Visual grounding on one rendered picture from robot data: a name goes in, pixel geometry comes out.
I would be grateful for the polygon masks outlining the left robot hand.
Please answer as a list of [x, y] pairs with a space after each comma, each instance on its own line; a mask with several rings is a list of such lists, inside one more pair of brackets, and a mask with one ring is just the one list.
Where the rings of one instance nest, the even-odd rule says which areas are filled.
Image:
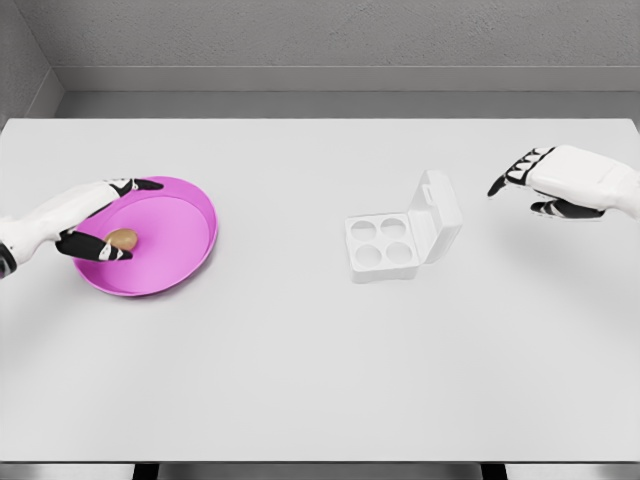
[[53, 241], [64, 255], [94, 262], [129, 260], [133, 258], [131, 251], [80, 232], [77, 226], [132, 192], [163, 188], [162, 183], [136, 178], [83, 184], [46, 201], [25, 220], [36, 227], [42, 240]]

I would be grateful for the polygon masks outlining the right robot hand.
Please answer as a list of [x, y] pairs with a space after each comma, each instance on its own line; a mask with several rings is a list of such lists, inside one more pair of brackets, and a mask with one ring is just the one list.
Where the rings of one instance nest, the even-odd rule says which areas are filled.
[[532, 149], [495, 180], [487, 195], [508, 185], [546, 196], [530, 206], [538, 214], [582, 220], [618, 210], [640, 222], [640, 170], [574, 146]]

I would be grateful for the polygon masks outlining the brown egg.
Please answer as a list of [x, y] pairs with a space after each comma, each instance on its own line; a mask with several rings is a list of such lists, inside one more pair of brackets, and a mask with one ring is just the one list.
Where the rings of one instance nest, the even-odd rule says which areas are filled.
[[131, 251], [138, 243], [138, 235], [132, 229], [121, 228], [107, 234], [104, 241], [118, 249]]

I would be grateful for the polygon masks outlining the white egg box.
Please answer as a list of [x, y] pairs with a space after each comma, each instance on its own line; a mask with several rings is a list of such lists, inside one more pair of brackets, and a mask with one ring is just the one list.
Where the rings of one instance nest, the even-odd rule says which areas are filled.
[[424, 171], [406, 211], [345, 220], [351, 280], [365, 284], [413, 279], [422, 265], [447, 254], [462, 224], [449, 177], [438, 170]]

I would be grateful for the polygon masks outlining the pink round plate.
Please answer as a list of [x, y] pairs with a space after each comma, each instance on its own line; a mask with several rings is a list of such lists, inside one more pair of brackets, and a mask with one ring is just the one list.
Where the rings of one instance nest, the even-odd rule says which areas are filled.
[[130, 260], [73, 261], [80, 277], [96, 289], [118, 296], [156, 294], [187, 279], [209, 256], [218, 233], [209, 196], [183, 179], [152, 180], [163, 188], [132, 192], [78, 226], [101, 239], [119, 229], [138, 237]]

